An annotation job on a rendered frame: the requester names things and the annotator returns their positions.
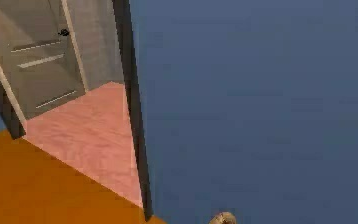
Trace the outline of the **tan round object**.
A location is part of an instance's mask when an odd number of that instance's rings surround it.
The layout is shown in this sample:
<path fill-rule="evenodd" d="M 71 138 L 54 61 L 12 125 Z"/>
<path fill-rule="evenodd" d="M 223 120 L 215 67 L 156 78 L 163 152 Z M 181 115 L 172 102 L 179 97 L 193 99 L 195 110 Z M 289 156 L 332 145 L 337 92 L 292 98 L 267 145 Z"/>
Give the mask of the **tan round object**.
<path fill-rule="evenodd" d="M 220 212 L 208 224 L 237 224 L 237 220 L 231 212 Z"/>

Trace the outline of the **grey panelled room door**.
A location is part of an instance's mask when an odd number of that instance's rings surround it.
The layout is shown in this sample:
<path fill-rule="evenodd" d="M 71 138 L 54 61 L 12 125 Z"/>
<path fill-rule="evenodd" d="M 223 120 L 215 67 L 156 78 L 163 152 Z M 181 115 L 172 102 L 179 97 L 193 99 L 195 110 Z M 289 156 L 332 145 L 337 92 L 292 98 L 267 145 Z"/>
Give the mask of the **grey panelled room door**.
<path fill-rule="evenodd" d="M 84 94 L 62 0 L 0 0 L 0 66 L 29 120 Z"/>

